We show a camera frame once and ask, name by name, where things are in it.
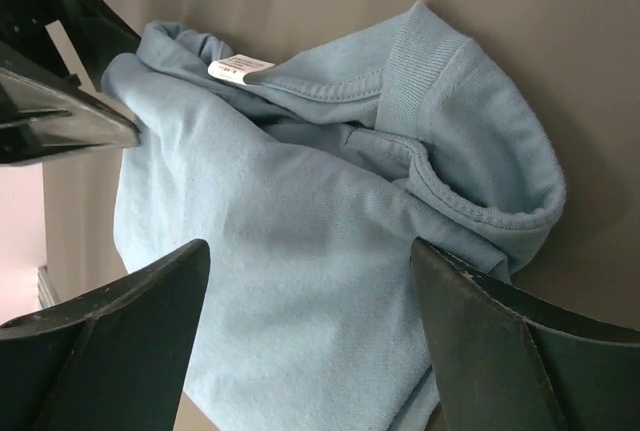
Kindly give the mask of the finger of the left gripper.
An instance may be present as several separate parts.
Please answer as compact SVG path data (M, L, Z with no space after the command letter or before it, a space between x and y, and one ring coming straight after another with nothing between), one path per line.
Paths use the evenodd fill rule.
M3 166L138 144L139 130L129 119L1 45Z
M140 36L103 0L1 0L1 42L55 76L78 85L46 27L60 23L96 90L111 61L134 52Z

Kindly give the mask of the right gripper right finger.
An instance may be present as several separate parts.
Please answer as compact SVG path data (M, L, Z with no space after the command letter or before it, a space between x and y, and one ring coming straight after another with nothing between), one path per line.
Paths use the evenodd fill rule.
M638 429L638 331L555 306L422 239L411 264L448 429Z

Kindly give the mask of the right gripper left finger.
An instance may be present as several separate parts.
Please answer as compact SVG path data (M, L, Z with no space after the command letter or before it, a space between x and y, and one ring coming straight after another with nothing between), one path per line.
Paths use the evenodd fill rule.
M3 324L2 429L172 429L209 271L209 247L196 239Z

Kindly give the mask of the light blue t shirt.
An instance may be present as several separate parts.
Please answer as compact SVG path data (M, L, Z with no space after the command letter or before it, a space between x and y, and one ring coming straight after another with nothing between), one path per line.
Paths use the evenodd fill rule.
M232 49L148 24L104 92L135 115L114 241L129 272L193 239L211 271L185 390L221 430L422 430L439 395L410 254L509 279L566 185L511 79L424 4L235 85Z

